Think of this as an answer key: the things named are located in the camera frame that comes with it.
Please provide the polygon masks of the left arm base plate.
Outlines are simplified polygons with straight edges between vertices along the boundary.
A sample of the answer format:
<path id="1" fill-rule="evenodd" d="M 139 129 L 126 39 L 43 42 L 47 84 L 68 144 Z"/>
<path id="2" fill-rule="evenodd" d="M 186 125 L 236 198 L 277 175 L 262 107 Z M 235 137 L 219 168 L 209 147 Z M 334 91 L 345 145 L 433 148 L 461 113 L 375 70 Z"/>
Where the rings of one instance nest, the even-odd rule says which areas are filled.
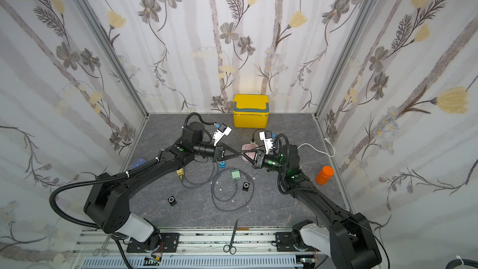
<path id="1" fill-rule="evenodd" d="M 179 244 L 179 233 L 153 232 L 145 242 L 131 239 L 127 245 L 128 253 L 175 253 Z"/>

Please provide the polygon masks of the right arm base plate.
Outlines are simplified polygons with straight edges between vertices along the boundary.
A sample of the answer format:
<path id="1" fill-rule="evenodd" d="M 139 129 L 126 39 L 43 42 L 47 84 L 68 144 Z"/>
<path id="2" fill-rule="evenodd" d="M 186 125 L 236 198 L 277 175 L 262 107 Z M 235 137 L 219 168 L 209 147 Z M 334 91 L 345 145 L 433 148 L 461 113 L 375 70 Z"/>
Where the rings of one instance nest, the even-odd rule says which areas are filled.
<path id="1" fill-rule="evenodd" d="M 276 232 L 275 247 L 278 252 L 310 252 L 313 250 L 300 241 L 293 232 Z"/>

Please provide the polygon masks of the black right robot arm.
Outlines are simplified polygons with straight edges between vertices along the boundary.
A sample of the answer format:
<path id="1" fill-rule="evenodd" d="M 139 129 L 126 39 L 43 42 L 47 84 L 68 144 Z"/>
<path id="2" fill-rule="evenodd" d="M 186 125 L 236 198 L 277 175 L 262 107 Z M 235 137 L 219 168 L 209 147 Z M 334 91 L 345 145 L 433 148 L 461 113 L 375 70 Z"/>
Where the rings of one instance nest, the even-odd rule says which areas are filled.
<path id="1" fill-rule="evenodd" d="M 278 173 L 278 189 L 309 208 L 325 225 L 306 224 L 299 229 L 302 242 L 327 254 L 338 269 L 371 269 L 382 255 L 370 224 L 361 213 L 352 214 L 325 196 L 300 168 L 298 147 L 289 144 L 276 154 L 260 149 L 240 153 L 254 168 Z"/>

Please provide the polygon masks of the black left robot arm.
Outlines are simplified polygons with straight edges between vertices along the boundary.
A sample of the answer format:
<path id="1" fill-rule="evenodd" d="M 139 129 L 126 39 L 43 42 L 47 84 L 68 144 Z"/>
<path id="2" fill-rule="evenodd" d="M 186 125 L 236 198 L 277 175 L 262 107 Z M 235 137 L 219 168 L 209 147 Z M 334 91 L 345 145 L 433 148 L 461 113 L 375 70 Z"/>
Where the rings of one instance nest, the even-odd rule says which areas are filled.
<path id="1" fill-rule="evenodd" d="M 93 186 L 83 208 L 84 213 L 106 234 L 121 234 L 139 242 L 145 251 L 156 251 L 162 244 L 160 231 L 130 211 L 129 201 L 140 190 L 159 178 L 192 162 L 195 157 L 213 161 L 231 159 L 239 152 L 219 141 L 231 132 L 224 124 L 215 124 L 217 131 L 210 143 L 203 141 L 203 123 L 192 122 L 182 130 L 180 138 L 159 156 L 128 172 L 109 176 L 102 174 Z"/>

